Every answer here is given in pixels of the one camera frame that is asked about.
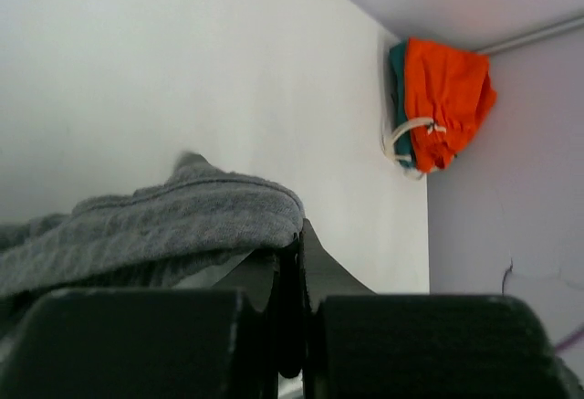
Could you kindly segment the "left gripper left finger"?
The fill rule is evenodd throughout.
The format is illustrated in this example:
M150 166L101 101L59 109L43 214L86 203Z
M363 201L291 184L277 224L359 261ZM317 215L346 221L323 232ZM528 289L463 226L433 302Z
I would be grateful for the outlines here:
M274 398L297 368L279 290L300 244L259 250L212 289L59 289L18 324L4 398Z

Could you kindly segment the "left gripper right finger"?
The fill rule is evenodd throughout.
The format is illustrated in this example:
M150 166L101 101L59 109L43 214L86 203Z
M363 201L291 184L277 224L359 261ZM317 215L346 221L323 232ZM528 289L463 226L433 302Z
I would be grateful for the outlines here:
M580 398L536 313L505 295L377 294L300 236L307 398Z

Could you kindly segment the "grey shorts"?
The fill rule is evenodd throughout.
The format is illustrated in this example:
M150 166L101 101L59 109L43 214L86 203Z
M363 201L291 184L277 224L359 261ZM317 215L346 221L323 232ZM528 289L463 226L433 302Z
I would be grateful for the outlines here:
M1 298L65 286L171 287L232 257L290 245L304 216L286 187L187 152L163 184L2 225Z

